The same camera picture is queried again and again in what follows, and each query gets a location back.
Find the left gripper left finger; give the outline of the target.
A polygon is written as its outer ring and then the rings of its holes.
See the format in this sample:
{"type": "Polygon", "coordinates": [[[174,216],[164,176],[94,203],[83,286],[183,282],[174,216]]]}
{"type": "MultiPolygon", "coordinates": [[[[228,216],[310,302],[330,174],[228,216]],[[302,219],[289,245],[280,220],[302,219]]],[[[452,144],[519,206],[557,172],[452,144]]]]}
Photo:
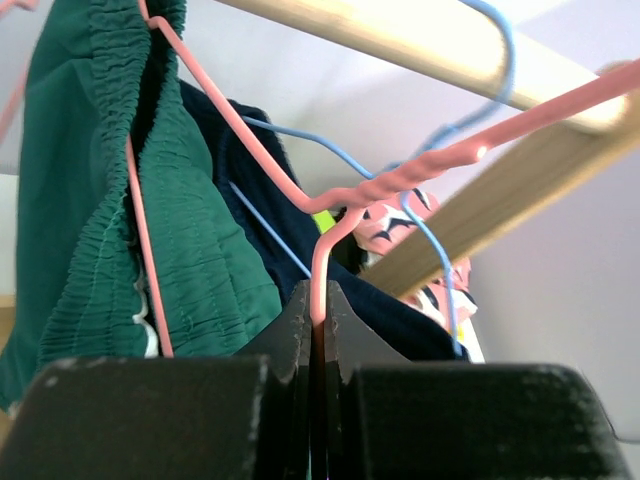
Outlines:
{"type": "Polygon", "coordinates": [[[67,358],[35,379],[5,479],[304,479],[309,285],[230,357],[67,358]]]}

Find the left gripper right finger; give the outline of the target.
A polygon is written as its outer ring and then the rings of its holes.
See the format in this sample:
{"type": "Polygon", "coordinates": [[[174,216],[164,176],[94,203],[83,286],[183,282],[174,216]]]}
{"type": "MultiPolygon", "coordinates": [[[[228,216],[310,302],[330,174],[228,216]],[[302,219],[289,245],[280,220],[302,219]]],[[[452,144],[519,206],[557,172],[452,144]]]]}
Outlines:
{"type": "Polygon", "coordinates": [[[324,323],[331,479],[628,479],[598,396],[557,364],[411,362],[336,283],[324,323]]]}

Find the lime green shorts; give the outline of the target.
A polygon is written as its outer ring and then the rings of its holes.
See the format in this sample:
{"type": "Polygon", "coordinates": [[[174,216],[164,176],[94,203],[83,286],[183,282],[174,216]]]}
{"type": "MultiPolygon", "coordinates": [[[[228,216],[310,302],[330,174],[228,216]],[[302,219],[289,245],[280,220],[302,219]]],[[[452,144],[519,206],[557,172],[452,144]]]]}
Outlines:
{"type": "Polygon", "coordinates": [[[336,224],[336,220],[329,210],[314,213],[311,217],[320,234],[326,233],[336,224]]]}

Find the teal green shorts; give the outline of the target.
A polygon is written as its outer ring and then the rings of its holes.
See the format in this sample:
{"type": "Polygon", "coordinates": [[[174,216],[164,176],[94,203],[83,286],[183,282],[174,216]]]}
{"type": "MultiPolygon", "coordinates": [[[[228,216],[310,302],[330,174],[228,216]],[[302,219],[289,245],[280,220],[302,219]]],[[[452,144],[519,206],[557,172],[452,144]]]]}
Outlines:
{"type": "Polygon", "coordinates": [[[181,1],[57,1],[26,88],[16,320],[1,407],[48,363],[156,357],[125,146],[132,143],[173,351],[230,355],[281,312],[278,289],[214,185],[174,51],[145,23],[184,24],[181,1]]]}

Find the pink hanger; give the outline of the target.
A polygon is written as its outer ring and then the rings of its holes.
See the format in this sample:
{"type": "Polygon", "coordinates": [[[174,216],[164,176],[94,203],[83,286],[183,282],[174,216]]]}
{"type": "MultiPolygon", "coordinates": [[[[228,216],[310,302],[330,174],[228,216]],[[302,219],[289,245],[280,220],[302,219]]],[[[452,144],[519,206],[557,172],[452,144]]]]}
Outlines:
{"type": "Polygon", "coordinates": [[[345,218],[323,234],[314,248],[311,267],[311,319],[315,326],[322,324],[326,318],[326,276],[329,252],[339,240],[354,229],[366,207],[398,192],[411,190],[447,169],[476,163],[497,146],[565,120],[639,87],[639,61],[634,60],[442,149],[441,153],[422,154],[391,171],[367,179],[353,188],[333,188],[317,197],[310,197],[284,173],[202,69],[167,20],[162,16],[150,15],[144,1],[140,1],[138,7],[145,23],[150,29],[161,31],[262,170],[298,209],[311,214],[341,204],[348,207],[345,218]]]}
{"type": "MultiPolygon", "coordinates": [[[[1,18],[6,17],[14,8],[35,11],[39,3],[39,0],[3,0],[1,2],[1,18]]],[[[4,141],[24,95],[26,77],[27,73],[24,73],[1,112],[1,141],[4,141]]]]}

